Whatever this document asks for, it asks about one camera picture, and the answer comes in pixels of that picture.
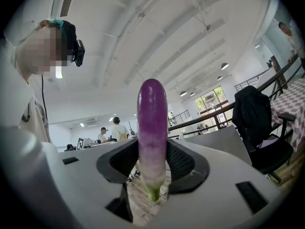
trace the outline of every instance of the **office chair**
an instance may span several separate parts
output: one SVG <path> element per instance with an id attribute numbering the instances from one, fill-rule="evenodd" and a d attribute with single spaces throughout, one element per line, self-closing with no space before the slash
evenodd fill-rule
<path id="1" fill-rule="evenodd" d="M 287 160 L 288 165 L 293 148 L 284 140 L 287 121 L 294 121 L 295 116 L 287 113 L 278 116 L 283 120 L 281 136 L 274 143 L 259 148 L 263 140 L 270 136 L 277 137 L 272 132 L 271 106 L 269 98 L 255 87 L 248 86 L 235 94 L 235 104 L 232 122 L 249 153 L 252 166 L 263 174 L 270 174 L 277 181 L 281 178 L 274 172 Z"/>

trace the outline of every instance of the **checkered tablecloth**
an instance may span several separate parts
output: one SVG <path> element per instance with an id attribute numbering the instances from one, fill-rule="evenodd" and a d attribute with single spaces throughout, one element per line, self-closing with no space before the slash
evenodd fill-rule
<path id="1" fill-rule="evenodd" d="M 293 129 L 291 144 L 294 150 L 305 137 L 305 79 L 298 79 L 271 103 L 272 122 L 282 124 L 279 114 L 289 113 L 295 121 L 287 123 Z"/>

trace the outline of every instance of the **wooden floor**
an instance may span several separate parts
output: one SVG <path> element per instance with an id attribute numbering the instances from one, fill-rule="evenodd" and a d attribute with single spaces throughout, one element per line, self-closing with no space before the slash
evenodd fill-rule
<path id="1" fill-rule="evenodd" d="M 300 145 L 297 153 L 291 157 L 290 165 L 282 165 L 275 173 L 282 179 L 279 188 L 283 192 L 288 192 L 297 180 L 301 168 L 305 160 L 305 143 Z M 160 194 L 158 202 L 151 202 L 147 198 L 145 187 L 141 183 L 139 177 L 133 177 L 133 183 L 127 185 L 129 203 L 133 214 L 133 223 L 137 226 L 145 226 L 156 215 L 160 207 L 166 202 L 167 194 Z M 161 191 L 167 191 L 171 182 L 170 173 L 166 176 L 165 183 L 161 187 Z"/>

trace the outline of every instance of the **purple vegetable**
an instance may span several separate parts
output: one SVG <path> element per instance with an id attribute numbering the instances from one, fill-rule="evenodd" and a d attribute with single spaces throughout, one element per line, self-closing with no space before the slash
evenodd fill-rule
<path id="1" fill-rule="evenodd" d="M 145 81 L 137 101 L 141 181 L 149 198 L 157 201 L 165 180 L 167 142 L 167 100 L 162 84 Z"/>

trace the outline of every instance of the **person's neck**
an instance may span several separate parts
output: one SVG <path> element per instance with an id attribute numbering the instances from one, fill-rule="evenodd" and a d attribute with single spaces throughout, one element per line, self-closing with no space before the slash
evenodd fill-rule
<path id="1" fill-rule="evenodd" d="M 22 60 L 23 56 L 23 48 L 21 45 L 16 47 L 16 61 L 15 64 L 17 64 L 16 66 L 19 69 L 19 72 L 21 74 L 21 76 L 23 77 L 23 79 L 28 82 L 30 76 L 32 75 L 32 73 L 30 73 L 25 66 L 25 62 Z"/>

